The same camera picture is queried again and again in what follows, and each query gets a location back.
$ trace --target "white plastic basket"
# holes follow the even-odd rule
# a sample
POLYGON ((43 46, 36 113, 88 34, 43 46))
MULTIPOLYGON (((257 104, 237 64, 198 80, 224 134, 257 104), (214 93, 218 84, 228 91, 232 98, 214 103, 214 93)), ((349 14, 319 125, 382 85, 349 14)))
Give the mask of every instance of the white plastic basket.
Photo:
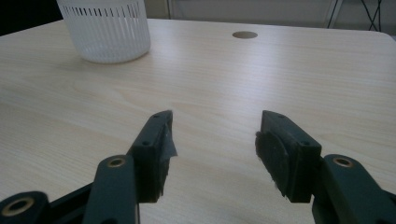
POLYGON ((57 0, 76 50, 95 63, 122 63, 150 47, 143 0, 57 0))

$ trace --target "white bin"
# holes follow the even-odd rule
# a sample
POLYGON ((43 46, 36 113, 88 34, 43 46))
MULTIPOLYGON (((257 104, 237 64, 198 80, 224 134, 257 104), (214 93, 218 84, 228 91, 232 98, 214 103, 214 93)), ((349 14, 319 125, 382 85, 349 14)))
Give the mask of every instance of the white bin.
POLYGON ((150 47, 143 0, 57 0, 73 44, 82 58, 122 63, 150 47))

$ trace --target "wooden table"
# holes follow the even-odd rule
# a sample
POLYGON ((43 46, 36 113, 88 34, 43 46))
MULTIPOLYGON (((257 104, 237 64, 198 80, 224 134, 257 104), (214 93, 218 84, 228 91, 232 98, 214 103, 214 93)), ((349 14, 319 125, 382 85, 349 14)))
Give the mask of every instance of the wooden table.
POLYGON ((150 115, 174 111, 178 157, 142 223, 313 223, 256 156, 264 109, 360 161, 396 192, 396 44, 384 34, 149 20, 151 50, 82 60, 63 21, 0 37, 0 199, 51 201, 124 154, 150 115), (252 39, 233 32, 251 31, 252 39))

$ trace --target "light wood tabletop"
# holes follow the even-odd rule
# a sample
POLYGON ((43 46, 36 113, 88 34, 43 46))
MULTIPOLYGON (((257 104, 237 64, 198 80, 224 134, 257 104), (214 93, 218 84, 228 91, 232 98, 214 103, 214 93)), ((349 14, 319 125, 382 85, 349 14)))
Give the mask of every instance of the light wood tabletop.
POLYGON ((0 37, 0 200, 53 201, 125 154, 147 119, 174 112, 178 157, 142 223, 313 223, 255 152, 263 110, 362 163, 396 193, 396 43, 387 35, 148 20, 151 49, 128 63, 81 59, 63 21, 0 37), (250 39, 233 37, 250 31, 250 39))

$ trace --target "white slotted container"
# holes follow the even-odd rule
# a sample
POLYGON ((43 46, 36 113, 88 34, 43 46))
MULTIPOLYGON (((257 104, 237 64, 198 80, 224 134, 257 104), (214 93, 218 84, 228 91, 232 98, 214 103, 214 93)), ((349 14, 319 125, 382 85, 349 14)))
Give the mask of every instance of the white slotted container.
POLYGON ((150 48, 144 0, 57 0, 82 58, 122 63, 150 48))

